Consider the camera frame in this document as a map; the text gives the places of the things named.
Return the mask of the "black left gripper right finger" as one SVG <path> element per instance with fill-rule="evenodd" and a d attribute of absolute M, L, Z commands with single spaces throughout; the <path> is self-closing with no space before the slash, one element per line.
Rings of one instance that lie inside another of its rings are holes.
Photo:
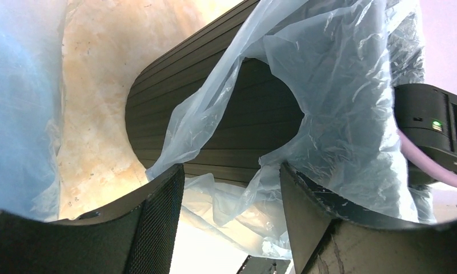
<path fill-rule="evenodd" d="M 420 224 L 366 209 L 288 163 L 280 187 L 296 273 L 457 273 L 457 220 Z"/>

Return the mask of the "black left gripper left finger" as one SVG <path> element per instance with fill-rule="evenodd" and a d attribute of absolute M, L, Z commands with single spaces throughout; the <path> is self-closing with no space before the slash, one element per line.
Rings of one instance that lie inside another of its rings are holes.
<path fill-rule="evenodd" d="M 0 211 L 0 273 L 169 273 L 184 184 L 176 164 L 74 220 Z"/>

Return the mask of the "black plastic trash bin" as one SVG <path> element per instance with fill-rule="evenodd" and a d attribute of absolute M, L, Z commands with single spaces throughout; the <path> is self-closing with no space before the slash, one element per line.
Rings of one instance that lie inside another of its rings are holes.
<path fill-rule="evenodd" d="M 144 167 L 159 158 L 174 108 L 202 86 L 256 4 L 237 4 L 153 61 L 134 81 L 125 123 Z M 221 122 L 199 155 L 184 164 L 185 174 L 211 173 L 217 182 L 246 187 L 259 170 L 259 158 L 291 140 L 302 118 L 292 92 L 268 65 L 245 59 Z"/>

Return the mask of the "light blue trash bag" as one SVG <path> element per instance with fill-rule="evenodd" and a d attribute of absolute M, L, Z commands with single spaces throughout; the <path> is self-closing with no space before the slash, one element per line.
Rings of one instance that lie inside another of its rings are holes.
<path fill-rule="evenodd" d="M 222 186 L 212 171 L 190 179 L 190 191 L 212 198 L 212 220 L 185 206 L 195 224 L 220 235 L 238 220 L 262 233 L 257 255 L 293 259 L 294 235 L 287 228 L 269 235 L 287 225 L 283 162 L 365 213 L 434 223 L 429 188 L 408 185 L 394 118 L 394 87 L 424 80 L 419 13 L 417 1 L 260 1 L 202 86 L 174 108 L 148 179 L 195 159 L 215 140 L 242 62 L 254 58 L 268 65 L 303 116 L 288 140 L 257 156 L 245 190 Z"/>

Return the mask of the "translucent yellowish trash bag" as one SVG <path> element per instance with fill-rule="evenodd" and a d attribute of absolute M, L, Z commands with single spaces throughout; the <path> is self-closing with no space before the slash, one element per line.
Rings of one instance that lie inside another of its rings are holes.
<path fill-rule="evenodd" d="M 0 209 L 54 221 L 66 1 L 0 1 Z"/>

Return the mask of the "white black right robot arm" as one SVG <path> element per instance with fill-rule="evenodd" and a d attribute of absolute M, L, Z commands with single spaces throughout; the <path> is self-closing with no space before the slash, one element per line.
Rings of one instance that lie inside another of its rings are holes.
<path fill-rule="evenodd" d="M 395 96 L 403 133 L 457 175 L 457 95 L 403 84 Z M 371 211 L 288 163 L 280 183 L 295 273 L 457 273 L 457 220 L 419 224 Z"/>

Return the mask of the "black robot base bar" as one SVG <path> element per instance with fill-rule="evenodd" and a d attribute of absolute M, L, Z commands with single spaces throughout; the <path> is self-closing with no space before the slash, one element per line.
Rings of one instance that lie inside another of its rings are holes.
<path fill-rule="evenodd" d="M 236 274 L 284 274 L 291 261 L 248 255 Z"/>

